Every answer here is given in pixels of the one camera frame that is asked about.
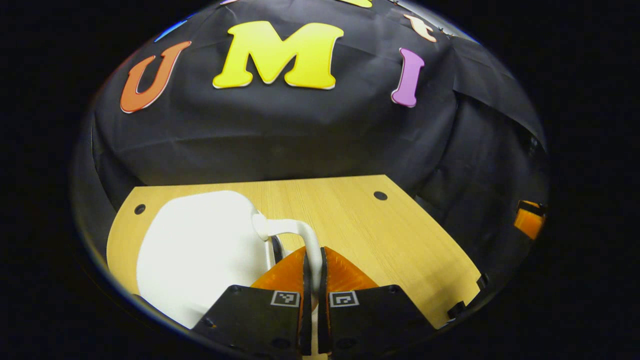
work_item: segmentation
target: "white mug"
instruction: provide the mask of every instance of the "white mug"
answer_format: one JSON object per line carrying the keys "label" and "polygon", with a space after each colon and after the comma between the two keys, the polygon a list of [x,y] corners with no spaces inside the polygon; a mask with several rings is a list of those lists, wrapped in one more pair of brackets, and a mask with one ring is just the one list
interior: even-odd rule
{"label": "white mug", "polygon": [[322,257],[308,224],[267,220],[232,191],[173,199],[158,211],[140,246],[140,295],[191,329],[230,285],[250,286],[274,265],[271,236],[283,233],[304,239],[316,295]]}

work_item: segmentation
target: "wood grain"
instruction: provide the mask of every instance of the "wood grain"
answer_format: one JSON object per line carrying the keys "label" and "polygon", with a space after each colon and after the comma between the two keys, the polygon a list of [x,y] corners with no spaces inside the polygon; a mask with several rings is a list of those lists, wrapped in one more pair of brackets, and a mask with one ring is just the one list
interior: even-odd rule
{"label": "wood grain", "polygon": [[[137,187],[118,212],[107,244],[111,273],[138,293],[136,261],[151,221],[169,200],[196,193],[233,190],[247,196],[268,218],[311,225],[320,246],[329,246],[379,286],[397,284],[431,324],[439,328],[447,310],[468,304],[479,292],[478,269],[458,244],[387,176],[331,177],[250,183]],[[374,192],[387,200],[378,200]],[[143,213],[136,215],[139,204]],[[288,250],[299,236],[278,236]]]}

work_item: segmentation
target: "yellow letter m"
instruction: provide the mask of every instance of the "yellow letter m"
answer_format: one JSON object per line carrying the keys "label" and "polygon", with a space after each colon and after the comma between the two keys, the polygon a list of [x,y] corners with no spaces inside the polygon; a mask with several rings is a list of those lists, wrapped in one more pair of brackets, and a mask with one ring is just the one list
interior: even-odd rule
{"label": "yellow letter m", "polygon": [[282,41],[268,21],[245,22],[228,31],[234,36],[222,73],[213,78],[216,88],[234,88],[251,83],[246,70],[251,55],[265,84],[271,84],[282,69],[296,57],[293,69],[284,75],[291,86],[329,90],[335,86],[331,75],[331,58],[336,39],[344,35],[332,25],[304,25]]}

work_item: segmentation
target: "wooden tabletop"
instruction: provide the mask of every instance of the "wooden tabletop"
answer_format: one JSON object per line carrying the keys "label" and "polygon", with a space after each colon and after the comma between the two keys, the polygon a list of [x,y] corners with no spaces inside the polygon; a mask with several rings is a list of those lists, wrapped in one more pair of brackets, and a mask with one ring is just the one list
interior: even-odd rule
{"label": "wooden tabletop", "polygon": [[[345,256],[379,286],[402,287],[435,328],[449,320],[447,311],[453,305],[468,304],[479,292],[480,273],[473,262],[384,175],[134,188],[109,233],[111,273],[127,290],[138,294],[138,251],[160,208],[176,197],[220,190],[242,193],[267,218],[308,223],[320,246]],[[375,192],[384,193],[386,200],[377,199]],[[145,210],[136,215],[140,204]],[[293,234],[278,237],[287,250],[304,245]]]}

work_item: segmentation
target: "orange letter u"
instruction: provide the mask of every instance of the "orange letter u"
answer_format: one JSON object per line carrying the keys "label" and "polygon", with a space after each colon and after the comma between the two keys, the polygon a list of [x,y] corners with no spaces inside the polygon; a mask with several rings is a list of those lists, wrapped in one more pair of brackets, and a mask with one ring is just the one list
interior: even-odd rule
{"label": "orange letter u", "polygon": [[151,86],[144,92],[138,92],[138,84],[142,78],[147,65],[149,65],[156,58],[155,55],[139,62],[129,71],[129,78],[122,90],[122,97],[120,98],[120,109],[126,113],[132,113],[140,109],[144,109],[151,105],[164,91],[166,85],[169,83],[169,77],[175,65],[180,52],[191,45],[190,41],[181,42],[171,46],[162,53],[162,63],[156,74],[156,78]]}

